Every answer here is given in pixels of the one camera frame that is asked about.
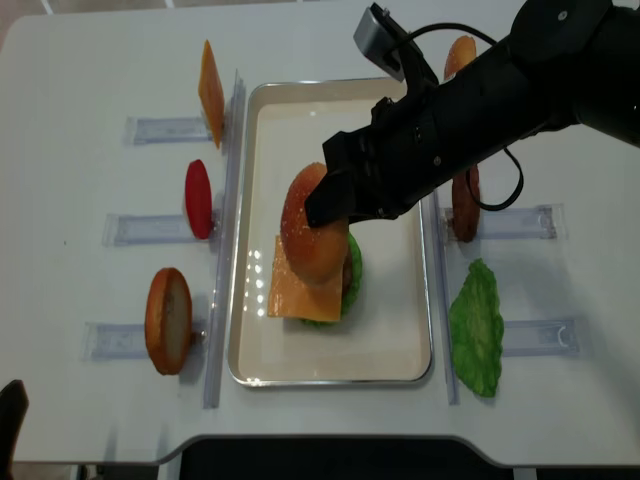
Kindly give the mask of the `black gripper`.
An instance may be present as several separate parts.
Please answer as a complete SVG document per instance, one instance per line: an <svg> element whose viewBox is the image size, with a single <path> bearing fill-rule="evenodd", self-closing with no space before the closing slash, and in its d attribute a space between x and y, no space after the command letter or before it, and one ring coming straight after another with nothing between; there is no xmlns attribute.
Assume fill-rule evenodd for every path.
<svg viewBox="0 0 640 480"><path fill-rule="evenodd" d="M406 113L383 98L368 126L322 145L327 173L305 200L307 223L394 220L450 180L429 110Z"/></svg>

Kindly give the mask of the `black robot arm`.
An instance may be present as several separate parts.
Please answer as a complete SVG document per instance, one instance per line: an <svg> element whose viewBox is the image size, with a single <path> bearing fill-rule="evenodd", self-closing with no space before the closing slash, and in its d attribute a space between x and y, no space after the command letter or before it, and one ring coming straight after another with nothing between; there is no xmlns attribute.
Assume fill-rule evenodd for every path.
<svg viewBox="0 0 640 480"><path fill-rule="evenodd" d="M323 145L327 172L305 202L313 227L394 219L512 143L584 124L639 142L639 13L609 1L528 1L510 33L439 82L416 36L380 6L354 40L402 81L371 123Z"/></svg>

